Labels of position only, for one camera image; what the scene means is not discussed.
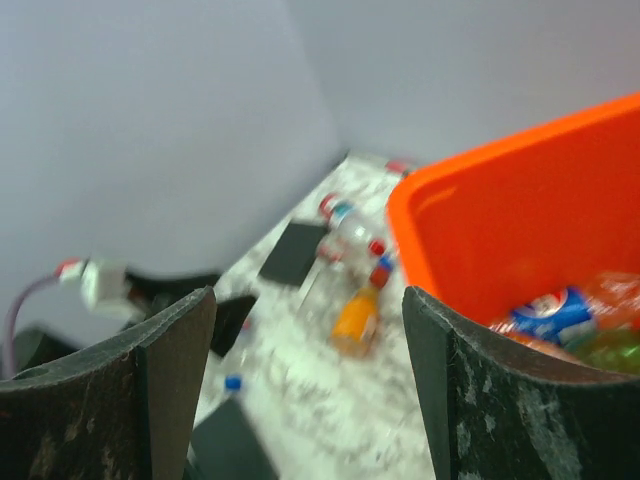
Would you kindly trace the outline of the small orange juice bottle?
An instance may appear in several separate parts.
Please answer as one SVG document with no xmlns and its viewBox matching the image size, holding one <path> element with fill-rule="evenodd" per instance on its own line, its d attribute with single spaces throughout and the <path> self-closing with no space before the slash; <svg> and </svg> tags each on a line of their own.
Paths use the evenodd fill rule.
<svg viewBox="0 0 640 480">
<path fill-rule="evenodd" d="M 368 354 L 379 323 L 380 290 L 360 288 L 345 304 L 330 333 L 330 342 L 342 355 L 364 357 Z"/>
</svg>

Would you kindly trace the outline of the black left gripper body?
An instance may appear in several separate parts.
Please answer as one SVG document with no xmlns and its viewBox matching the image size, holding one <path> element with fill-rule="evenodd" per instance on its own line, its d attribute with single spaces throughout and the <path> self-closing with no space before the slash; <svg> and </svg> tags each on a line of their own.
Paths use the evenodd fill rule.
<svg viewBox="0 0 640 480">
<path fill-rule="evenodd" d="M 161 312 L 193 291 L 207 286 L 213 287 L 221 275 L 207 272 L 181 278 L 152 279 L 138 273 L 128 272 L 124 282 L 128 288 L 125 302 L 129 306 L 141 307 L 142 312 L 125 323 L 131 328 L 143 320 Z M 63 358 L 77 351 L 62 338 L 56 337 L 40 327 L 34 327 L 15 334 L 15 324 L 22 305 L 27 298 L 47 287 L 61 282 L 60 275 L 53 273 L 27 285 L 14 299 L 9 308 L 9 346 L 13 351 L 13 370 L 10 378 L 24 370 Z M 210 343 L 210 350 L 220 360 L 238 346 L 241 333 L 250 328 L 248 321 L 257 297 L 251 293 L 235 296 L 218 302 L 216 323 Z"/>
</svg>

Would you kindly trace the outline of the large orange label juice bottle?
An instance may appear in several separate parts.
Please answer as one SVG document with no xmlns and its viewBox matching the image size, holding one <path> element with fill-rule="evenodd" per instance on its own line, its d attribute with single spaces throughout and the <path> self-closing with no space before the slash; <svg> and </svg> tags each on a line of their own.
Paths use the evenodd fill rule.
<svg viewBox="0 0 640 480">
<path fill-rule="evenodd" d="M 586 297 L 591 313 L 596 320 L 594 331 L 618 329 L 639 331 L 639 276 L 637 274 L 605 272 L 582 286 L 567 287 L 581 290 Z M 557 345 L 517 332 L 509 318 L 510 312 L 503 318 L 493 321 L 490 324 L 490 329 L 540 353 L 556 359 L 583 364 L 565 350 L 567 344 Z"/>
</svg>

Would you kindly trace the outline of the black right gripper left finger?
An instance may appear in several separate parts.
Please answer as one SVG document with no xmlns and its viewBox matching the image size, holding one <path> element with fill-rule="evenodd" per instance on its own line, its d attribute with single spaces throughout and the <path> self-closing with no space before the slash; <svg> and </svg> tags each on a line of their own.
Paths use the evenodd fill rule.
<svg viewBox="0 0 640 480">
<path fill-rule="evenodd" d="M 1 384 L 4 479 L 179 479 L 216 316 L 212 288 Z"/>
</svg>

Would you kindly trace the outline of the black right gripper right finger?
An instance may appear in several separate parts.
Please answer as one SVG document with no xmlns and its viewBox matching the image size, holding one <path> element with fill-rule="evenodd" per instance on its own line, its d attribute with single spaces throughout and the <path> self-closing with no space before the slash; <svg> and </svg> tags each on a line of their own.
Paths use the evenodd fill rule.
<svg viewBox="0 0 640 480">
<path fill-rule="evenodd" d="M 539 353 L 418 287 L 402 316 L 436 478 L 638 478 L 638 377 Z"/>
</svg>

